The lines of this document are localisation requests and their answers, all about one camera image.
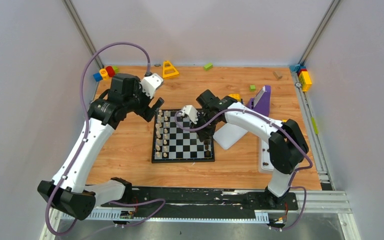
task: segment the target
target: robotic arm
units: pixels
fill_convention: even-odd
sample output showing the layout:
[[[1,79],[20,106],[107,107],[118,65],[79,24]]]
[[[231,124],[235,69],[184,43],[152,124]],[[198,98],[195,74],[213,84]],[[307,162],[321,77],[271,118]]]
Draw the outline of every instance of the robotic arm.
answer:
[[[308,153],[309,147],[297,122],[291,119],[282,122],[266,117],[247,108],[230,96],[219,99],[210,90],[204,91],[196,101],[202,107],[202,110],[197,111],[192,105],[187,105],[180,112],[181,117],[189,116],[192,122],[191,129],[203,126],[218,113],[224,112],[224,114],[217,116],[206,127],[196,131],[200,141],[212,138],[216,131],[217,123],[225,122],[239,126],[268,143],[267,151],[269,152],[270,162],[273,164],[274,170],[271,181],[266,187],[266,190],[268,190],[266,191],[266,197],[272,206],[280,203],[290,189],[289,181],[295,168],[303,161],[304,157],[289,139],[285,140],[286,136],[272,126],[272,124],[281,126],[301,146],[301,149]]]
[[[52,200],[52,207],[75,219],[84,220],[94,207],[109,201],[123,198],[130,200],[125,191],[128,188],[131,191],[132,185],[121,178],[114,177],[106,183],[90,186],[86,186],[86,180],[104,143],[128,113],[134,112],[147,122],[153,119],[164,100],[159,98],[152,107],[149,107],[149,104],[163,82],[164,80],[156,73],[144,77],[142,81],[137,76],[126,73],[118,73],[112,78],[110,89],[102,93],[89,107],[88,138],[83,139],[85,123],[82,133],[62,167],[51,181],[43,180],[37,187],[37,191],[45,201],[49,200],[56,183],[61,178],[64,181]],[[85,142],[83,148],[70,172],[64,175],[81,142]]]

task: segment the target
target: wooden table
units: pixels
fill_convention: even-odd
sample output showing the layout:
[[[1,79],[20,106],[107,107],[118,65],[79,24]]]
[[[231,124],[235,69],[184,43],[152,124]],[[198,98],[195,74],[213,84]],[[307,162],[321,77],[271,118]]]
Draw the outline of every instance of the wooden table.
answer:
[[[119,67],[120,73],[143,77],[143,66]],[[270,117],[278,120],[293,119],[298,122],[308,141],[294,84],[288,68],[177,67],[180,76],[165,79],[155,99],[165,101],[162,109],[180,109],[184,105],[199,108],[196,98],[210,89],[220,99],[228,94],[240,94],[246,104],[255,92],[249,86],[271,86]],[[162,76],[162,67],[152,67],[153,73]],[[273,71],[280,71],[283,78],[276,80]],[[96,97],[110,87],[110,81],[99,84]],[[129,113],[114,134],[109,138],[90,171],[88,184],[98,184],[112,177],[120,177],[136,186],[194,187],[194,188],[240,188],[263,189],[271,175],[258,172],[258,139],[247,133],[230,149],[224,150],[217,143],[215,162],[202,163],[151,163],[154,121],[147,123],[134,113]],[[300,171],[294,186],[320,190],[316,169]]]

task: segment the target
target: white wall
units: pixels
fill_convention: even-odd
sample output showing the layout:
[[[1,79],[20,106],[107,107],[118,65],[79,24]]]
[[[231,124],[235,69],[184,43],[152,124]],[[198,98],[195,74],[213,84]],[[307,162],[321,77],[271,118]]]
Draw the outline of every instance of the white wall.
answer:
[[[296,64],[331,0],[73,0],[97,46],[142,45],[152,63],[258,66]],[[118,47],[104,62],[145,65]]]
[[[79,82],[89,57],[61,1],[0,0],[0,239],[39,238],[46,204],[36,188],[83,126]],[[91,77],[84,89],[90,101]]]
[[[384,239],[384,1],[343,1],[306,65],[333,181],[362,239]]]

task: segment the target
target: chessboard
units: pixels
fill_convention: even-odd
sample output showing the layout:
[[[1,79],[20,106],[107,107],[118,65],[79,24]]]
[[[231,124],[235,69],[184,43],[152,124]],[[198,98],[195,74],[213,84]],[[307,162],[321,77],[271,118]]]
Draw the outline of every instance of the chessboard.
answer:
[[[152,163],[214,162],[213,139],[202,142],[196,132],[177,127],[179,109],[159,110],[155,114],[152,140]],[[190,127],[189,117],[177,117],[183,127]]]

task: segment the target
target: yellow toy block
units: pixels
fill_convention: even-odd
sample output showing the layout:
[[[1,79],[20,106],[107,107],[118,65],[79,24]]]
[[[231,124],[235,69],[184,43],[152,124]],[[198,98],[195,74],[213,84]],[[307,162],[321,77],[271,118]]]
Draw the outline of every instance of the yellow toy block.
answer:
[[[236,99],[238,102],[241,101],[241,96],[239,94],[237,94],[237,93],[232,93],[232,94],[229,94],[228,96],[231,97],[231,98]]]
[[[308,71],[301,71],[301,74],[299,75],[298,79],[302,85],[303,92],[307,92],[308,90],[310,90],[312,82]]]
[[[102,68],[101,70],[99,70],[99,74],[101,75],[102,80],[110,79],[110,76],[108,75],[108,72],[105,68]]]
[[[170,61],[164,61],[162,63],[162,78],[171,79],[179,76],[179,71],[173,66]]]

